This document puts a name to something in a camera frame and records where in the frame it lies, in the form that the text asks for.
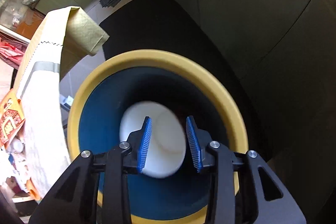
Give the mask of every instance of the brown paper bag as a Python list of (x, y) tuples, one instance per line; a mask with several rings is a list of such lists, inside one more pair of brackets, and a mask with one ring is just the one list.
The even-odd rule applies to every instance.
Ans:
[(70, 164), (59, 105), (59, 81), (108, 39), (80, 7), (51, 11), (36, 30), (18, 70), (14, 90), (25, 115), (28, 170), (43, 198)]

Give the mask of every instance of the bowl rim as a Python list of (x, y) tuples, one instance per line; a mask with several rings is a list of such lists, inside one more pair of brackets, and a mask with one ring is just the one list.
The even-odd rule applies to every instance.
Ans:
[[(68, 149), (73, 161), (80, 154), (78, 128), (80, 117), (91, 92), (108, 76), (132, 67), (157, 67), (176, 73), (196, 85), (215, 106), (226, 127), (229, 148), (246, 153), (247, 133), (241, 113), (226, 88), (209, 71), (194, 61), (172, 52), (160, 50), (135, 50), (124, 52), (105, 61), (94, 69), (79, 87), (68, 118)], [(238, 175), (234, 173), (235, 193), (239, 190)], [(102, 193), (98, 192), (102, 205)], [(175, 220), (151, 220), (131, 215), (135, 224), (203, 224), (207, 207)]]

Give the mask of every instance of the food package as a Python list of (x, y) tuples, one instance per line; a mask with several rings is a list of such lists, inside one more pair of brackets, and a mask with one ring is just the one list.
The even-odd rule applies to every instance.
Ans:
[(38, 194), (37, 192), (37, 189), (34, 185), (34, 183), (32, 182), (31, 179), (27, 180), (26, 182), (26, 187), (27, 187), (27, 190), (28, 190), (28, 193), (37, 201), (41, 200), (41, 197), (40, 195)]
[(7, 149), (21, 129), (25, 117), (15, 92), (11, 89), (0, 103), (0, 146)]

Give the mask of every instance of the gray tape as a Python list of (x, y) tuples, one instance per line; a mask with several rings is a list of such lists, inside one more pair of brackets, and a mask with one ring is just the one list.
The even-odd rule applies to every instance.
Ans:
[(52, 72), (59, 72), (59, 64), (58, 63), (49, 62), (49, 61), (37, 61), (37, 62), (35, 62), (32, 70), (31, 70), (31, 72), (30, 72), (30, 74), (28, 76), (27, 82), (25, 83), (25, 87), (22, 90), (21, 97), (23, 96), (23, 94), (26, 91), (26, 88), (27, 88), (27, 86), (29, 84), (29, 81), (30, 81), (30, 78), (32, 77), (33, 72), (37, 71), (37, 70), (46, 70), (46, 71), (52, 71)]

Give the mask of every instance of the black floor mat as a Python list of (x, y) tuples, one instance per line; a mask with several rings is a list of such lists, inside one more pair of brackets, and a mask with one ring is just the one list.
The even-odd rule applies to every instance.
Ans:
[(133, 0), (100, 26), (110, 35), (103, 46), (106, 59), (137, 49), (157, 49), (187, 57), (211, 72), (230, 92), (243, 116), (250, 149), (271, 157), (249, 98), (221, 53), (174, 0)]

